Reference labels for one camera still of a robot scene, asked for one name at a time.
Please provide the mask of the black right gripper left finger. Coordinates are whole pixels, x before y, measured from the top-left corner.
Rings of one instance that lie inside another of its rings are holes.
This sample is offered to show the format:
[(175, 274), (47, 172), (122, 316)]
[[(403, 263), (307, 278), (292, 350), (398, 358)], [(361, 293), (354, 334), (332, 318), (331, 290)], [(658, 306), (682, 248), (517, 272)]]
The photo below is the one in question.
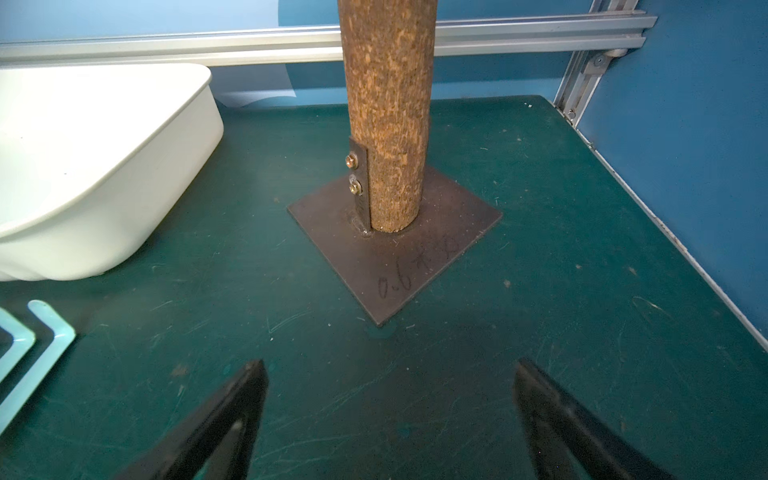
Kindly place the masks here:
[(118, 479), (245, 479), (261, 423), (269, 379), (249, 361)]

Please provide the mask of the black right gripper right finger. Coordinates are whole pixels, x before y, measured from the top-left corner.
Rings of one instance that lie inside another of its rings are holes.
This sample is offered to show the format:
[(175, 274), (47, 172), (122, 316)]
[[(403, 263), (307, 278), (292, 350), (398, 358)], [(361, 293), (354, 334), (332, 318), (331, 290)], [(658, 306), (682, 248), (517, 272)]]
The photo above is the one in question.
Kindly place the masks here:
[(515, 403), (538, 479), (577, 479), (577, 460), (593, 479), (672, 479), (581, 405), (532, 360), (515, 371)]

